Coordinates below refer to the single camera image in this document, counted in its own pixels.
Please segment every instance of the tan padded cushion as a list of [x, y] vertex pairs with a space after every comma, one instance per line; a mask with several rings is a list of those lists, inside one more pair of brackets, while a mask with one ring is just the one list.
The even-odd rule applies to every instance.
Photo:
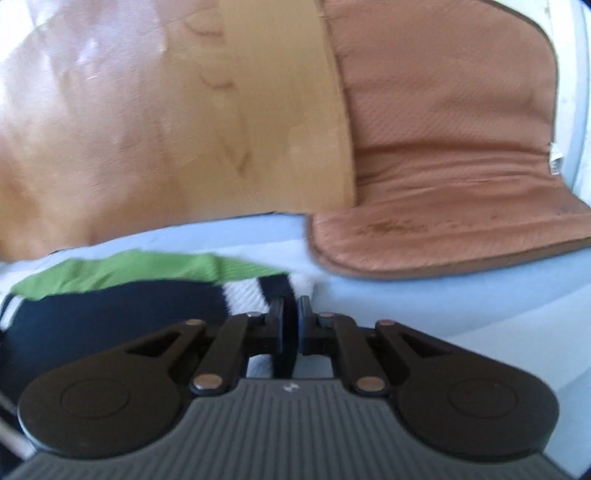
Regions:
[[591, 245], [591, 209], [548, 166], [557, 66], [532, 22], [483, 0], [326, 0], [359, 206], [309, 245], [369, 278], [455, 274]]

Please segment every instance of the small logo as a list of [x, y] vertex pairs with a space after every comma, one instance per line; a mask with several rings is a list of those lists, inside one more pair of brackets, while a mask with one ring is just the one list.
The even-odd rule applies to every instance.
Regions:
[[300, 389], [300, 386], [297, 383], [289, 383], [287, 385], [283, 385], [283, 390], [288, 393], [297, 392]]

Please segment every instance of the round black end cap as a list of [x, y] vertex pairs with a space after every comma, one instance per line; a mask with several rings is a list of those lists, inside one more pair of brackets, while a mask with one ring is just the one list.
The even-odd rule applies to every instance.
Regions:
[[426, 359], [402, 385], [397, 410], [429, 446], [484, 462], [543, 450], [558, 419], [556, 397], [538, 378], [477, 355]]
[[37, 449], [78, 459], [148, 445], [172, 427], [180, 410], [178, 388], [165, 369], [133, 355], [53, 370], [33, 381], [18, 403], [19, 421]]

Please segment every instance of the grey ribbed footplate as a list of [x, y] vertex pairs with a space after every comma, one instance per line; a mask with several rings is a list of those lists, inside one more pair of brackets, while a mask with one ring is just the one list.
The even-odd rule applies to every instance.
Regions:
[[194, 401], [159, 441], [107, 460], [39, 454], [10, 480], [567, 480], [542, 455], [496, 465], [425, 447], [381, 400], [338, 380], [242, 380]]

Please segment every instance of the metal rivet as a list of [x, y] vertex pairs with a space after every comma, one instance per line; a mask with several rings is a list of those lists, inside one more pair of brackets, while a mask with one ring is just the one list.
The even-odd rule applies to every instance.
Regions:
[[386, 383], [380, 377], [361, 377], [355, 384], [358, 389], [368, 393], [381, 392]]
[[215, 390], [223, 383], [222, 377], [216, 374], [202, 374], [193, 379], [193, 385], [198, 390]]
[[335, 319], [336, 315], [332, 312], [322, 312], [318, 314], [318, 324], [322, 328], [330, 328]]
[[293, 392], [297, 392], [300, 389], [300, 386], [297, 383], [290, 383], [287, 385], [283, 385], [283, 390], [285, 390], [288, 393], [293, 393]]

